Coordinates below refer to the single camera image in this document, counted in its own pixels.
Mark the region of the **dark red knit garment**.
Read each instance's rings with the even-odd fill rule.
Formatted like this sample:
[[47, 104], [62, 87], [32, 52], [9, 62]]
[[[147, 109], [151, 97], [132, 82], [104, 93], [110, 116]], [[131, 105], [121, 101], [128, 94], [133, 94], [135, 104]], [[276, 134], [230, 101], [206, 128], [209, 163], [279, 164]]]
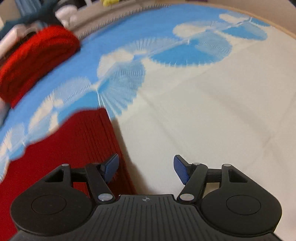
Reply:
[[108, 186], [115, 196], [136, 194], [126, 162], [105, 109], [83, 110], [73, 114], [55, 133], [30, 144], [24, 154], [8, 165], [1, 182], [1, 240], [16, 233], [10, 216], [14, 199], [62, 164], [83, 168], [102, 163], [118, 154], [120, 164]]

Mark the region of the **blue and white bedsheet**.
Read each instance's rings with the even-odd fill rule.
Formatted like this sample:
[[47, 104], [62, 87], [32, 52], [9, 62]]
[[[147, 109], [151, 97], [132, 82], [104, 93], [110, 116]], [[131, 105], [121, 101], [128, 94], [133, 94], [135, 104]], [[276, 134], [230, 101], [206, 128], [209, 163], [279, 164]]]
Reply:
[[173, 157], [234, 165], [281, 203], [295, 240], [295, 38], [257, 18], [193, 4], [132, 14], [83, 40], [11, 109], [1, 182], [25, 148], [73, 114], [105, 108], [139, 194], [177, 195]]

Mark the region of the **bright red folded sweater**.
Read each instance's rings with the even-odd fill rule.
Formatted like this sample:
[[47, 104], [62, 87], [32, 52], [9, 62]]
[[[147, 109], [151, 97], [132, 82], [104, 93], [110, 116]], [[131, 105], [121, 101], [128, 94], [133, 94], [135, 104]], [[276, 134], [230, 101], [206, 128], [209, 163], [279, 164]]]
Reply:
[[78, 38], [62, 26], [39, 31], [1, 66], [1, 99], [14, 108], [42, 77], [79, 49]]

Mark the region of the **yellow plush toys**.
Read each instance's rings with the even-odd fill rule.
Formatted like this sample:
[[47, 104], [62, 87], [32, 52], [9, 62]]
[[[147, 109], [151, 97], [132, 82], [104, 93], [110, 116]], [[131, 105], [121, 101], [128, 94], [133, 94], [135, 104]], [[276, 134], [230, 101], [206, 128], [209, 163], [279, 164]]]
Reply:
[[119, 3], [121, 0], [103, 0], [103, 6], [107, 7], [107, 6], [111, 6], [113, 4], [117, 4]]

